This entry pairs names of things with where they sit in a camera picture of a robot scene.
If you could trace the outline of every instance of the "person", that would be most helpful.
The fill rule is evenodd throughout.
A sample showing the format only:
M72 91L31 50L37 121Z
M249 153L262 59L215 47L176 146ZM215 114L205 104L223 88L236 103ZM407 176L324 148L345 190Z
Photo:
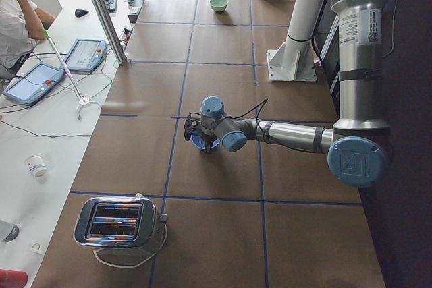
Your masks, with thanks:
M31 0L0 0L0 65L16 73L54 19Z

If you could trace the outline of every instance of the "white table surface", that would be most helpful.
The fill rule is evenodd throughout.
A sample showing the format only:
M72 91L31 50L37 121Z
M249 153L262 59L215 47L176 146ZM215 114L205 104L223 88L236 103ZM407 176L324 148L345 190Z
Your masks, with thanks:
M74 12L79 7L87 8L90 13L76 18ZM127 3L118 0L117 13L111 14L118 36L124 26L130 28L128 12ZM77 38L107 40L91 0L70 0L49 28L49 34L60 53L67 53ZM44 40L34 52L52 53L53 50ZM46 57L42 59L43 62L60 66L54 55L40 56L43 57ZM18 74L25 74L38 62L37 58L30 58ZM78 82L82 93L92 97L109 85L117 67L115 55L110 52L105 64L102 63L92 74ZM84 75L74 77L79 80ZM67 86L71 82L66 77L61 84ZM61 89L56 85L48 96ZM109 86L94 99L103 103L108 91ZM0 96L0 107L14 104L3 95ZM74 92L64 90L23 111L4 113L25 106L0 108L0 115L3 116L2 121L36 134L91 134L101 108L97 105L84 107L81 121L78 121L77 105L78 99ZM41 265L43 252L49 245L89 140L90 136L36 137L0 123L0 219L20 226L20 234L16 239L8 243L0 242L0 269L27 272L26 287L31 286ZM32 176L24 163L29 156L36 154L41 155L48 166L47 173L38 178Z

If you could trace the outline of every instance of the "red can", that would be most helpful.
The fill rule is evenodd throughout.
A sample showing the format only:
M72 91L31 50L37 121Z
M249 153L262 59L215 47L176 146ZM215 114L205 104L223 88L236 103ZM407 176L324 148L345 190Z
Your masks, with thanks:
M0 269L0 288L24 288L27 280L25 272Z

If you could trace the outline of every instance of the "computer mouse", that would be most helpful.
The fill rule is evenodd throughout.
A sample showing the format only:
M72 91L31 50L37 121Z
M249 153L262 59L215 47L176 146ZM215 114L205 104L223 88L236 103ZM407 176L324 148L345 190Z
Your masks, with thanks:
M87 14L88 14L88 10L87 10L87 9L81 9L81 8L78 8L78 9L75 11L75 16L76 16L76 17L82 17L82 16L87 15Z

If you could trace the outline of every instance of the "brown tile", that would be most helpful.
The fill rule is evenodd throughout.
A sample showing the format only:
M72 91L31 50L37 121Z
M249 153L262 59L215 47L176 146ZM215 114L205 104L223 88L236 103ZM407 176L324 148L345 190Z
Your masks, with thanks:
M121 66L101 113L176 116L185 66L181 63L137 62Z
M317 74L316 82L269 81L267 67L257 67L256 101L268 98L261 119L285 121L336 121L329 87Z
M252 64L250 26L195 26L189 62Z
M254 25L290 24L296 0L252 0L252 23Z
M79 246L74 241L76 219L84 203L93 197L68 196L32 287L147 287L151 261L135 269L112 268L99 263L91 248ZM160 210L161 199L151 200Z
M208 96L218 96L231 116L255 106L254 70L249 65L190 64L186 72L181 116L199 111Z
M176 121L100 116L72 190L162 195Z
M259 203L168 199L165 211L152 288L265 286Z
M265 211L270 287L385 287L361 206Z
M220 144L212 154L205 154L192 141L185 141L179 125L168 194L260 199L258 144L249 141L235 153Z
M196 0L146 0L138 22L193 23Z
M277 50L285 42L287 33L288 27L254 26L255 63L267 64L267 50Z
M132 61L186 62L192 25L136 24L125 54Z
M327 155L263 144L261 158L266 200L360 202L357 188L342 183L331 173Z
M198 0L196 24L250 25L250 0L228 0L223 13L215 13L210 0Z

